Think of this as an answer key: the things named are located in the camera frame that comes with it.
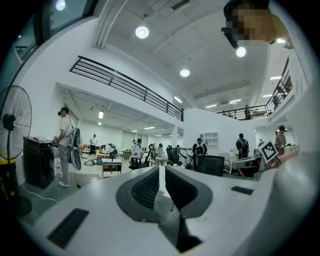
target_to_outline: office chair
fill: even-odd
[[[217,155],[197,155],[196,172],[214,176],[223,176],[225,158]]]

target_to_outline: metal railing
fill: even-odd
[[[218,112],[217,114],[223,114],[224,116],[240,121],[267,118],[269,116],[266,105],[238,108],[230,111]]]
[[[78,56],[70,72],[118,89],[168,113],[178,120],[184,121],[183,109],[180,110],[148,87],[111,67],[92,59]]]
[[[289,69],[287,70],[288,63],[289,57],[286,60],[281,79],[279,80],[266,105],[238,108],[228,111],[224,110],[222,112],[218,112],[217,114],[223,114],[237,120],[260,119],[270,116],[272,112],[276,110],[277,107],[284,101],[292,89]]]
[[[289,63],[289,57],[286,60],[284,70],[281,75],[281,79],[279,80],[277,86],[275,87],[272,93],[272,96],[270,97],[270,99],[266,104],[269,115],[271,115],[271,113],[277,109],[277,107],[284,101],[284,99],[287,97],[288,93],[292,89],[289,69],[287,70],[288,63]]]

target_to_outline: white cabinet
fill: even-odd
[[[218,133],[217,132],[201,133],[200,134],[200,138],[202,139],[202,142],[206,146],[217,147],[219,145],[219,143],[218,143]]]

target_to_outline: black rubber pad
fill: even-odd
[[[241,186],[234,186],[233,188],[231,188],[231,190],[237,191],[239,193],[243,193],[243,194],[246,194],[249,196],[251,196],[251,194],[254,192],[253,189],[245,188],[245,187],[241,187]]]
[[[87,210],[76,208],[47,237],[51,242],[65,248],[88,215]]]

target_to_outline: black speaker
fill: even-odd
[[[55,178],[55,158],[50,140],[23,138],[23,164],[27,183],[45,189]]]

